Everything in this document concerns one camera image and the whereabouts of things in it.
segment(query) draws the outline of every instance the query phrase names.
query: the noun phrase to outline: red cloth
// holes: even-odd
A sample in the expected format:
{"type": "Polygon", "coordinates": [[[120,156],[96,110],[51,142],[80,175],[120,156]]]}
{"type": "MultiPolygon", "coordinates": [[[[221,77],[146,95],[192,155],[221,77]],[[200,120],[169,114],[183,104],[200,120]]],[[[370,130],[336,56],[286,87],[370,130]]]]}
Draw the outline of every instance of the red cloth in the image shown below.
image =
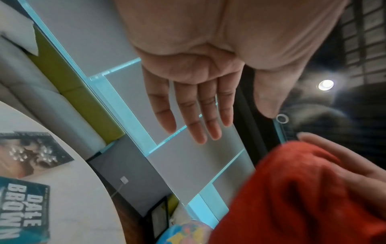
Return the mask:
{"type": "Polygon", "coordinates": [[[274,149],[241,188],[209,244],[386,243],[386,222],[355,200],[331,162],[341,164],[304,142],[274,149]]]}

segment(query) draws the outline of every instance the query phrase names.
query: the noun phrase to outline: colorful globe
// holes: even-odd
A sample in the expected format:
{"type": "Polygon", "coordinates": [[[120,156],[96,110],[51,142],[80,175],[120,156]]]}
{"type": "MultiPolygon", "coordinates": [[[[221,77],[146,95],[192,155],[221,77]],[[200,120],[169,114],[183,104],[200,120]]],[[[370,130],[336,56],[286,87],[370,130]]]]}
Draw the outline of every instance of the colorful globe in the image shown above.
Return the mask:
{"type": "Polygon", "coordinates": [[[157,244],[206,244],[212,228],[199,221],[181,226],[172,226],[157,241],[157,244]]]}

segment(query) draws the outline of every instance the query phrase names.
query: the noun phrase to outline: yellow-green headboard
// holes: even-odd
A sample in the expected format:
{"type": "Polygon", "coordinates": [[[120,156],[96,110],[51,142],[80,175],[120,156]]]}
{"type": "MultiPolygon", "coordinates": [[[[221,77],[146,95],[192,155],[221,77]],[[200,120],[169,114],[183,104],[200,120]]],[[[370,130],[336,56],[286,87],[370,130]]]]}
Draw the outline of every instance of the yellow-green headboard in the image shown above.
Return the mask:
{"type": "Polygon", "coordinates": [[[39,56],[29,55],[32,62],[94,128],[106,144],[122,137],[125,134],[123,129],[67,61],[36,27],[35,33],[39,56]]]}

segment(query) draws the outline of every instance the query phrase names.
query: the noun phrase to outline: white round table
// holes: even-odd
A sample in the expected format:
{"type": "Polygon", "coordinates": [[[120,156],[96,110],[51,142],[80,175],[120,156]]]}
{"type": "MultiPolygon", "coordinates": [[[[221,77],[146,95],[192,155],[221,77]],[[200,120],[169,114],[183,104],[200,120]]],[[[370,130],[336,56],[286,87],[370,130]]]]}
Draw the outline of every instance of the white round table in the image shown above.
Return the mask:
{"type": "MultiPolygon", "coordinates": [[[[0,102],[0,133],[49,132],[19,111],[0,102]]],[[[105,187],[90,166],[56,135],[51,135],[74,161],[22,180],[51,187],[49,230],[53,244],[124,244],[117,210],[105,187]]]]}

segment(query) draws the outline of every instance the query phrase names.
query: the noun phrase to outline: book cover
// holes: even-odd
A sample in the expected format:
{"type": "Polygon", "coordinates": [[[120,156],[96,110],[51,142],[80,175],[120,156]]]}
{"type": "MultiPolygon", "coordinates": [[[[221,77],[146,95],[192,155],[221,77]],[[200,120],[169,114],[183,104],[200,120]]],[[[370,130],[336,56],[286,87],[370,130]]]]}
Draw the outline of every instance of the book cover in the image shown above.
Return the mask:
{"type": "Polygon", "coordinates": [[[49,195],[47,185],[0,177],[0,243],[48,242],[49,195]]]}
{"type": "Polygon", "coordinates": [[[23,178],[73,160],[47,132],[0,133],[0,176],[23,178]]]}

